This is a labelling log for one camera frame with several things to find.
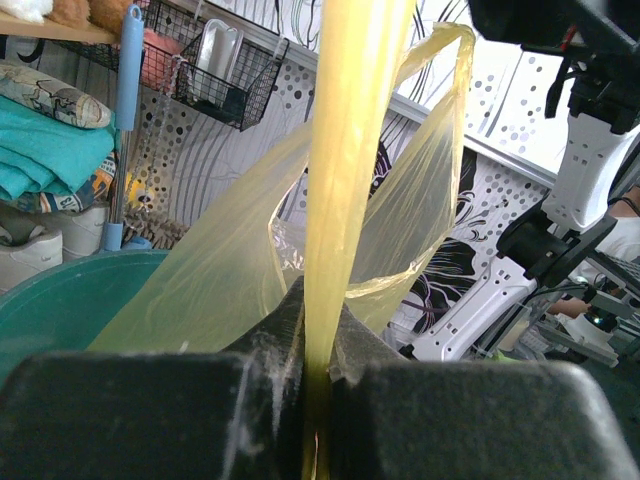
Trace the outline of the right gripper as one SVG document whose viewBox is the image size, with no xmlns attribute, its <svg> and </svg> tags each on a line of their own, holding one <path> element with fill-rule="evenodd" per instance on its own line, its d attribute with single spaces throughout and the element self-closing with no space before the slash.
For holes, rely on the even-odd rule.
<svg viewBox="0 0 640 480">
<path fill-rule="evenodd" d="M 596 118 L 613 134 L 639 125 L 637 1 L 470 1 L 472 23 L 489 41 L 562 59 L 544 116 L 556 115 L 564 83 L 574 81 L 569 114 Z"/>
</svg>

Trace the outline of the yellow trash bag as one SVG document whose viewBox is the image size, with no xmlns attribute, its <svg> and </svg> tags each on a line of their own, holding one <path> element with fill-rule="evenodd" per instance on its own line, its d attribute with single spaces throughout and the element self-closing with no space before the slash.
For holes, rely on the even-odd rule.
<svg viewBox="0 0 640 480">
<path fill-rule="evenodd" d="M 438 23 L 405 44 L 408 1 L 329 1 L 312 119 L 238 178 L 91 344 L 96 352 L 214 353 L 263 324 L 297 278 L 309 406 L 301 479 L 329 470 L 329 361 L 342 307 L 384 328 L 453 226 L 475 37 Z M 392 90 L 450 44 L 452 86 L 379 187 Z"/>
</svg>

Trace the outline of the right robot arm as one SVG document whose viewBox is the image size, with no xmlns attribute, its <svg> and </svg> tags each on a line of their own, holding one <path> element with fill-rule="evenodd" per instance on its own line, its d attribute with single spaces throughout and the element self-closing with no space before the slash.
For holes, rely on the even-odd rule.
<svg viewBox="0 0 640 480">
<path fill-rule="evenodd" d="M 570 292 L 570 273 L 613 230 L 608 212 L 622 165 L 639 152 L 639 5 L 635 1 L 473 1 L 489 41 L 554 55 L 552 118 L 564 87 L 566 147 L 547 196 L 514 220 L 476 284 L 403 348 L 419 361 L 454 361 L 481 339 L 495 346 L 540 296 Z"/>
</svg>

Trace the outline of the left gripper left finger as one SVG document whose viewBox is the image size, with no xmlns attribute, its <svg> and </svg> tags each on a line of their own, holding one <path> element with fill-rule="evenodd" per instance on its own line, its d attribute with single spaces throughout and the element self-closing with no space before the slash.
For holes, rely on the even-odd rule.
<svg viewBox="0 0 640 480">
<path fill-rule="evenodd" d="M 222 462 L 224 479 L 298 479 L 304 426 L 304 285 L 224 349 L 245 363 Z"/>
</svg>

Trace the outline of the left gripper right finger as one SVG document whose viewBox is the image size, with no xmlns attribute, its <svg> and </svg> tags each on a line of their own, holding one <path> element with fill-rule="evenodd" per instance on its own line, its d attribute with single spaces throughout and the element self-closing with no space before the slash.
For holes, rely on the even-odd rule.
<svg viewBox="0 0 640 480">
<path fill-rule="evenodd" d="M 333 342 L 330 379 L 329 468 L 332 479 L 361 479 L 375 463 L 375 429 L 371 409 L 361 398 L 359 382 L 367 368 L 398 360 L 400 354 L 343 307 Z"/>
</svg>

